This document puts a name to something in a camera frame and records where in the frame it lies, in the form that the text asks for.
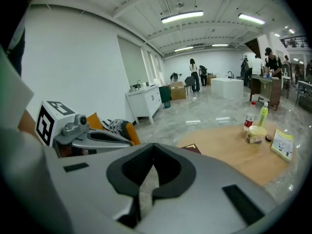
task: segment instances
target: yellow booklet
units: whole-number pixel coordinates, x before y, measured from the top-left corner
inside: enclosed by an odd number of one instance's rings
[[[290,162],[293,156],[293,136],[276,130],[271,150]]]

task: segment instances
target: trash can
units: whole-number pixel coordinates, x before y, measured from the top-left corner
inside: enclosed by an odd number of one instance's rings
[[[170,108],[170,86],[159,87],[161,103],[165,108]]]

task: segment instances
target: round table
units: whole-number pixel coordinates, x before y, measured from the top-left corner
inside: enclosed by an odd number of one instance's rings
[[[274,137],[277,127],[268,121],[264,127]],[[271,142],[248,144],[245,136],[242,125],[198,130],[182,138],[177,147],[195,144],[202,155],[228,163],[260,186],[277,179],[293,164],[295,149],[288,163],[271,151]]]

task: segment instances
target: gray chair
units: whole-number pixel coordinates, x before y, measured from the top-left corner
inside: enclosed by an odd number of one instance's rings
[[[187,94],[189,94],[188,87],[195,86],[195,79],[193,76],[189,76],[189,77],[186,77],[184,82],[185,82],[186,92]]]

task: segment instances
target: glossy tile floor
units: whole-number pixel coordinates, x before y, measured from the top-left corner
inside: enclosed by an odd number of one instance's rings
[[[211,92],[211,87],[201,87],[199,93],[189,94],[186,99],[171,101],[171,107],[161,108],[155,113],[154,125],[148,118],[135,126],[141,143],[158,142],[176,146],[189,132],[199,129],[212,129],[225,125],[243,124],[247,114],[250,89],[244,87],[242,100],[220,98]],[[265,189],[278,202],[294,193],[310,165],[312,150],[312,114],[295,106],[296,91],[291,88],[289,99],[281,98],[277,111],[270,110],[267,120],[294,136],[297,159],[288,171],[265,186]],[[257,103],[260,112],[263,103]],[[229,117],[227,121],[217,118]],[[198,124],[186,124],[189,120],[200,120]],[[158,187],[157,172],[152,168],[140,188],[141,213],[144,217],[152,206],[151,191]]]

